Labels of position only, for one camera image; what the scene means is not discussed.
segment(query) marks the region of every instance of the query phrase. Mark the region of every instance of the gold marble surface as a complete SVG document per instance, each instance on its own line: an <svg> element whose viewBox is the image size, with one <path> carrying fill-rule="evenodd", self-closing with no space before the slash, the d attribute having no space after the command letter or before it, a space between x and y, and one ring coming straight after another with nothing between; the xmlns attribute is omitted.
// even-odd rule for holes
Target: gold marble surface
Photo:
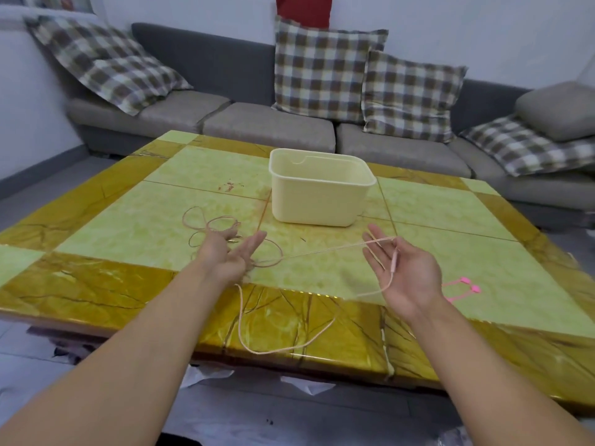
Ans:
<svg viewBox="0 0 595 446"><path fill-rule="evenodd" d="M237 217L244 234L268 230L286 254L358 242L375 222L432 251L445 280L465 275L482 286L457 307L542 391L577 410L595 409L595 283L487 183L370 164L379 183L356 224L282 224L270 211L271 150L172 131L1 232L0 315L77 332L122 328L190 260L193 231L180 220L192 206L209 219ZM189 220L201 225L202 217L195 210ZM197 234L190 244L201 240ZM338 314L307 348L258 359L244 350L239 295L230 289L197 352L440 388L415 338L381 298L349 300L377 288L360 249L257 269L244 285L242 331L254 350L304 343ZM265 245L257 258L276 253ZM449 295L460 290L451 287Z"/></svg>

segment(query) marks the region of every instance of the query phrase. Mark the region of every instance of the white storage box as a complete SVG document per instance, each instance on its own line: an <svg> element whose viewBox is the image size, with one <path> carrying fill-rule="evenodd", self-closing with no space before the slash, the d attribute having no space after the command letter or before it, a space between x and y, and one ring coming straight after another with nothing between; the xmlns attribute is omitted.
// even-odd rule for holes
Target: white storage box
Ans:
<svg viewBox="0 0 595 446"><path fill-rule="evenodd" d="M275 149L272 214L295 224L348 226L364 210L376 177L360 158L319 151Z"/></svg>

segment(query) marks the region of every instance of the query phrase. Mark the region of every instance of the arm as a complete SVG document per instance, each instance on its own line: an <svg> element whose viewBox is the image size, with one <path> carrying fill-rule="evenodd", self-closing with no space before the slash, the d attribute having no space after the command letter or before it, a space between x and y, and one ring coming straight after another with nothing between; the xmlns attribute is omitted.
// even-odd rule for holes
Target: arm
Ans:
<svg viewBox="0 0 595 446"><path fill-rule="evenodd" d="M235 234L208 233L196 260L135 319L0 429L0 444L155 444L212 307L265 236L228 252Z"/></svg>
<svg viewBox="0 0 595 446"><path fill-rule="evenodd" d="M387 237L376 225L369 229L376 238ZM366 233L364 239L373 238ZM402 238L370 244L364 255L382 287L390 279L386 269L395 247L399 264L384 298L411 327L476 446L595 444L587 429L517 374L442 296L442 273L430 253Z"/></svg>

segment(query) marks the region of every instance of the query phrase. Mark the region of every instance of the window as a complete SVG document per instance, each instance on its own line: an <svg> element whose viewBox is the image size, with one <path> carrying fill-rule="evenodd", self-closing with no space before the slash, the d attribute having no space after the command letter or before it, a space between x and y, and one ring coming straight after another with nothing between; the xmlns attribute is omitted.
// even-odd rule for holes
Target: window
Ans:
<svg viewBox="0 0 595 446"><path fill-rule="evenodd" d="M0 0L0 5L42 7L74 12L93 12L90 0Z"/></svg>

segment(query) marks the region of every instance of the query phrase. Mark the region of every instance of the gray sofa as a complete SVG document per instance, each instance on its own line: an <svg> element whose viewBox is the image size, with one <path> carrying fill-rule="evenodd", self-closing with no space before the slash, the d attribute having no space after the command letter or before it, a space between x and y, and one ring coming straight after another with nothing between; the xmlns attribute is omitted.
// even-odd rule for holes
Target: gray sofa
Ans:
<svg viewBox="0 0 595 446"><path fill-rule="evenodd" d="M595 211L595 178L587 172L509 177L487 154L457 137L448 145L362 132L274 111L275 47L159 25L132 25L153 56L175 68L195 88L174 92L130 117L88 95L68 105L68 115L89 149L128 155L170 129L304 150L342 153L369 162L482 179L509 200L582 212ZM457 134L513 112L528 89L465 80L451 112Z"/></svg>

